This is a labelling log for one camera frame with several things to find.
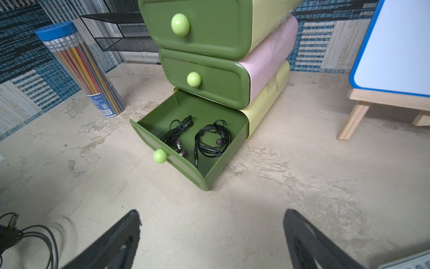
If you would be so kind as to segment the black earphones large loop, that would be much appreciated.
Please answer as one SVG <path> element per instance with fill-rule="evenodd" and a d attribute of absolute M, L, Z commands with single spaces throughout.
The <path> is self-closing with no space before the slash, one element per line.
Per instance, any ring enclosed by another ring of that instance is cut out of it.
<path fill-rule="evenodd" d="M 53 232 L 45 225 L 31 225 L 23 229 L 18 229 L 16 223 L 19 218 L 17 213 L 5 213 L 1 215 L 1 220 L 9 217 L 6 225 L 1 224 L 1 268 L 3 268 L 3 254 L 8 249 L 18 245 L 24 239 L 40 239 L 48 249 L 49 257 L 46 269 L 59 268 L 58 244 Z"/>

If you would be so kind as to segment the black earphones small coil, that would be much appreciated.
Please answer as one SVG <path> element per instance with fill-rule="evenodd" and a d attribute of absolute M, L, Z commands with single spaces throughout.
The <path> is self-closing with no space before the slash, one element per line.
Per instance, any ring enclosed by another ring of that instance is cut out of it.
<path fill-rule="evenodd" d="M 173 120 L 169 125 L 169 130 L 162 136 L 161 141 L 174 149 L 180 156 L 185 157 L 188 152 L 184 149 L 179 138 L 193 124 L 193 117 L 191 115 L 182 121 L 178 119 Z"/>

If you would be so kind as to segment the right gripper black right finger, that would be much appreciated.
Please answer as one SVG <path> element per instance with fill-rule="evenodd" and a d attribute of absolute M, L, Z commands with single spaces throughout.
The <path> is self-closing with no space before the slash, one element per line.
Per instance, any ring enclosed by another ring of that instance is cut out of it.
<path fill-rule="evenodd" d="M 294 269 L 363 268 L 298 211 L 286 210 L 283 227 Z"/>

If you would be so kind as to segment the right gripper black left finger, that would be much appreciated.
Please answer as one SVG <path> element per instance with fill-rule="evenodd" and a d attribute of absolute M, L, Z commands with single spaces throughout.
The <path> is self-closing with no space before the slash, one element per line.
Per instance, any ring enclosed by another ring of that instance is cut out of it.
<path fill-rule="evenodd" d="M 131 210 L 64 268 L 132 268 L 140 241 L 140 226 L 138 211 Z"/>

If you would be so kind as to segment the black earphones round coil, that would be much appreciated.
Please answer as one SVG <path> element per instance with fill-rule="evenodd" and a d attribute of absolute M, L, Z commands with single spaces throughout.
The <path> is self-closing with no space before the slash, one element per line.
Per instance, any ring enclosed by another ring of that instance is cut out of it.
<path fill-rule="evenodd" d="M 218 158 L 232 142 L 231 132 L 223 119 L 216 120 L 200 129 L 194 138 L 194 164 L 198 167 L 199 154 L 208 158 Z"/>

